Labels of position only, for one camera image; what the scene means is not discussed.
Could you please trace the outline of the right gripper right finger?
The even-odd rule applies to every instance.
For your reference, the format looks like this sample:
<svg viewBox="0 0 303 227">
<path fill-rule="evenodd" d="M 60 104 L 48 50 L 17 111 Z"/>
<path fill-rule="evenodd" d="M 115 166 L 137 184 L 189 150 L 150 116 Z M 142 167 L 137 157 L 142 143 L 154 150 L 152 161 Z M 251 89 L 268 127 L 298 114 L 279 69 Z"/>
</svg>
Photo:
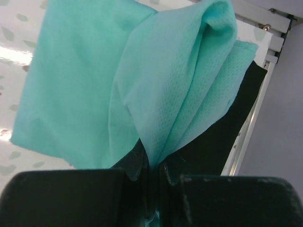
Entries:
<svg viewBox="0 0 303 227">
<path fill-rule="evenodd" d="M 303 206 L 275 177 L 200 175 L 178 156 L 160 164 L 162 227 L 300 227 Z"/>
</svg>

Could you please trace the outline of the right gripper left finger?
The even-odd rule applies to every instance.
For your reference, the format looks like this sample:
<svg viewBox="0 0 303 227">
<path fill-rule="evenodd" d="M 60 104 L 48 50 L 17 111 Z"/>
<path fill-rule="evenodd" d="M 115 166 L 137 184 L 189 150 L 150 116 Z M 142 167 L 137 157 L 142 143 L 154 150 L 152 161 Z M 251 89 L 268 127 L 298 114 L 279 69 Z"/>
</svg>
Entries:
<svg viewBox="0 0 303 227">
<path fill-rule="evenodd" d="M 14 176 L 0 197 L 3 227 L 143 227 L 149 218 L 148 158 L 141 141 L 109 169 Z"/>
</svg>

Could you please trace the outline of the teal green t-shirt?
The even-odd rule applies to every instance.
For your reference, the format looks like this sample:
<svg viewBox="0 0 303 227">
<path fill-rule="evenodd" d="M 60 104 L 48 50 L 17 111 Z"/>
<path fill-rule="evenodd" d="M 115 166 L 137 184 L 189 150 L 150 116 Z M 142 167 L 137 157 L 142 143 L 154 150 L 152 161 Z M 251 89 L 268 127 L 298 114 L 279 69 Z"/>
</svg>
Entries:
<svg viewBox="0 0 303 227">
<path fill-rule="evenodd" d="M 257 48 L 228 0 L 50 0 L 10 140 L 80 169 L 140 140 L 155 169 L 228 112 Z"/>
</svg>

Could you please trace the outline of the folded black t-shirt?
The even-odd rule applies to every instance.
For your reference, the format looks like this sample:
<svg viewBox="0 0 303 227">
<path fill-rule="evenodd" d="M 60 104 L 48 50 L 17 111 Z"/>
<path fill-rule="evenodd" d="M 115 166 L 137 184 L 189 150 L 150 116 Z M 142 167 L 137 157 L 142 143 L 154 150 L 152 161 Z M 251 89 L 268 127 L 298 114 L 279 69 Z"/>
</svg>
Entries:
<svg viewBox="0 0 303 227">
<path fill-rule="evenodd" d="M 257 99 L 266 73 L 267 70 L 253 61 L 228 112 L 164 160 L 164 169 L 174 181 L 181 174 L 221 174 L 238 133 Z"/>
</svg>

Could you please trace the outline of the aluminium frame rail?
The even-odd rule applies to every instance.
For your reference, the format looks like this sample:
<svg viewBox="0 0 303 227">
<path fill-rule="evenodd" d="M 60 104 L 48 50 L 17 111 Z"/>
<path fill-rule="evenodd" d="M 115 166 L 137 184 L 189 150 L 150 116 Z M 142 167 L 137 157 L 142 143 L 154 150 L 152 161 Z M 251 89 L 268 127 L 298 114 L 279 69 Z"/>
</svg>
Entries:
<svg viewBox="0 0 303 227">
<path fill-rule="evenodd" d="M 256 43 L 258 50 L 253 63 L 246 71 L 238 97 L 228 113 L 220 120 L 227 126 L 223 132 L 228 140 L 228 157 L 222 176 L 239 172 L 249 140 L 258 117 L 269 80 L 281 56 L 286 37 L 299 17 L 270 8 L 256 13 L 237 13 L 239 39 Z"/>
</svg>

